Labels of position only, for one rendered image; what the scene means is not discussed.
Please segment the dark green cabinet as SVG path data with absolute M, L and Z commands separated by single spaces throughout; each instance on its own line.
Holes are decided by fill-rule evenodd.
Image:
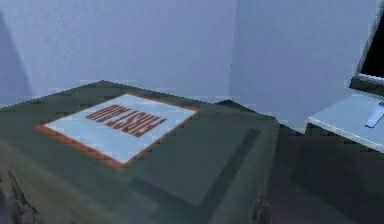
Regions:
M 200 112 L 122 169 L 36 129 L 125 93 Z M 9 224 L 260 224 L 278 131 L 267 115 L 108 81 L 2 108 Z

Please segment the white book with orange border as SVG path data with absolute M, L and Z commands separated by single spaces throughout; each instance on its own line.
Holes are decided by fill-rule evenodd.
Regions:
M 125 93 L 36 129 L 122 169 L 199 112 L 196 107 Z

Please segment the white table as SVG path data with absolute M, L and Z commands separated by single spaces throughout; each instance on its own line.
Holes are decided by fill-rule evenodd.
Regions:
M 384 98 L 352 95 L 311 115 L 308 123 L 384 153 Z

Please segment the black television set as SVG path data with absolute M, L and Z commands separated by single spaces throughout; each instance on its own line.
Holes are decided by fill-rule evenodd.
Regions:
M 384 0 L 381 0 L 349 87 L 384 98 Z

